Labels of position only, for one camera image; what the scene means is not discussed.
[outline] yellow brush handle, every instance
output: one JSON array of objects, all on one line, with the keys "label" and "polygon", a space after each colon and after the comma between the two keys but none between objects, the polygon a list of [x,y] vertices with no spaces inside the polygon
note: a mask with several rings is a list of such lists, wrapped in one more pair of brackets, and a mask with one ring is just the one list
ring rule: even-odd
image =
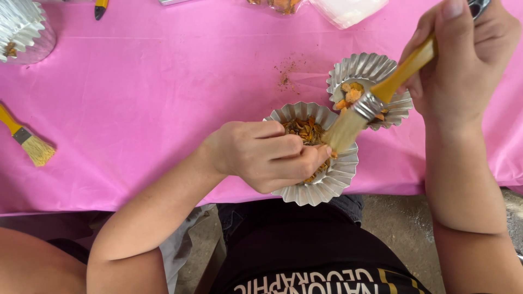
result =
[{"label": "yellow brush handle", "polygon": [[22,128],[21,125],[17,124],[13,117],[7,112],[7,109],[0,104],[0,120],[3,121],[9,130],[11,131],[11,135],[14,135],[20,128]]},{"label": "yellow brush handle", "polygon": [[405,81],[438,55],[436,36],[432,33],[385,81],[370,88],[371,93],[385,103]]}]

